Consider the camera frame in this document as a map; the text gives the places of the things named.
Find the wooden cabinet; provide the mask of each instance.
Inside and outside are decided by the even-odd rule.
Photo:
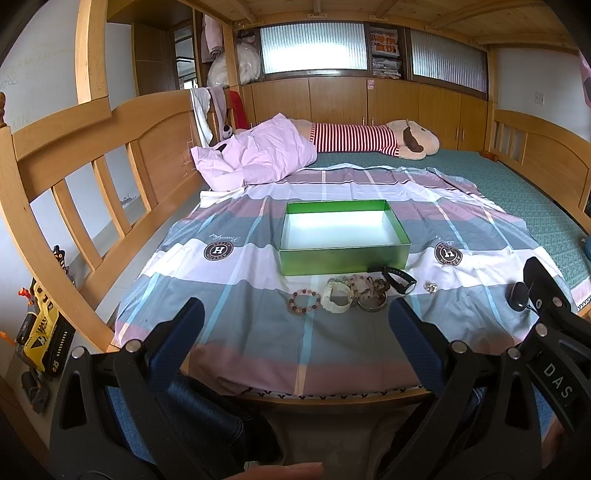
[[[462,95],[462,114],[458,149],[467,151],[484,150],[486,137],[486,116],[488,102],[471,95]]]
[[[173,34],[134,23],[131,25],[131,38],[137,95],[178,90]]]
[[[246,121],[249,128],[256,125],[255,102],[252,99],[252,83],[242,87],[242,104],[246,113]]]
[[[404,80],[368,79],[369,125],[384,125],[392,120],[418,122],[418,83]]]
[[[312,120],[307,78],[253,83],[252,100],[257,124],[280,112],[287,118]]]
[[[457,149],[461,109],[461,93],[419,85],[418,123],[437,135],[441,148]]]
[[[311,77],[312,121],[367,125],[368,95],[364,77]]]

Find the green box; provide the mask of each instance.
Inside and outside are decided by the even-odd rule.
[[[404,269],[410,240],[386,200],[288,203],[281,234],[283,275]]]

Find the striped shirt on plush toy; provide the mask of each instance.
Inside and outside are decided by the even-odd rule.
[[[386,125],[312,124],[310,141],[322,152],[380,152],[399,156],[394,132]]]

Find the frosted glass window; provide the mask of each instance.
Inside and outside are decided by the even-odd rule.
[[[367,70],[360,23],[308,22],[261,29],[265,73],[295,70]]]
[[[413,73],[486,93],[486,53],[449,38],[411,30]]]

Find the white wall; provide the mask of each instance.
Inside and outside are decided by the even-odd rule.
[[[591,141],[579,57],[550,50],[502,48],[497,57],[499,109],[538,116]],[[535,94],[544,94],[544,105]]]
[[[0,65],[0,90],[7,97],[5,121],[16,131],[40,118],[77,104],[74,39],[79,0],[50,0],[33,17]],[[135,97],[129,25],[108,24],[106,67],[111,108]],[[109,170],[123,203],[138,196],[125,149],[107,155]],[[91,237],[111,221],[92,168],[86,165],[66,179],[72,198]],[[66,250],[66,262],[78,255],[76,246],[47,191],[31,204],[50,246]],[[4,222],[0,221],[0,330],[14,337],[27,310],[17,296],[31,282]],[[6,376],[13,349],[0,341],[0,375]]]

